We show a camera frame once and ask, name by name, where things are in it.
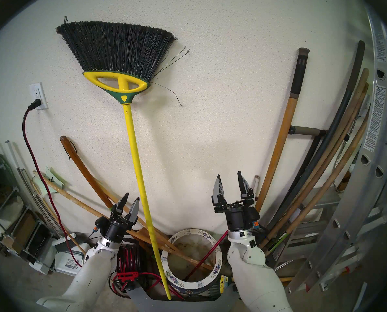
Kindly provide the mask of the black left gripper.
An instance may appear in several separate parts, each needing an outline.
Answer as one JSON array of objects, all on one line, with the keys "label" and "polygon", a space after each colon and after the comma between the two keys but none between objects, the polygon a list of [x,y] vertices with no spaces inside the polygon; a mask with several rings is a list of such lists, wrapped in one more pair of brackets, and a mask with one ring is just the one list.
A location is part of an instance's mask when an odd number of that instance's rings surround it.
[{"label": "black left gripper", "polygon": [[117,204],[113,205],[107,226],[105,238],[113,243],[121,243],[127,231],[132,229],[138,220],[140,197],[136,198],[130,207],[128,214],[123,217],[123,209],[127,203],[129,193],[126,193]]}]

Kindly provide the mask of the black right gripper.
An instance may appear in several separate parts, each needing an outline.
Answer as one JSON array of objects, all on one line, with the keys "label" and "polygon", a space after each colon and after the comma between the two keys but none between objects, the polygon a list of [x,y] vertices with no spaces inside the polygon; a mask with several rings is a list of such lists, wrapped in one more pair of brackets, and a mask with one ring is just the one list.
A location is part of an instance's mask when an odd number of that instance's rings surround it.
[{"label": "black right gripper", "polygon": [[257,221],[257,210],[252,202],[255,202],[254,191],[242,176],[237,172],[240,188],[240,201],[227,204],[220,174],[217,175],[212,194],[212,205],[215,213],[224,213],[229,232],[249,230]]}]

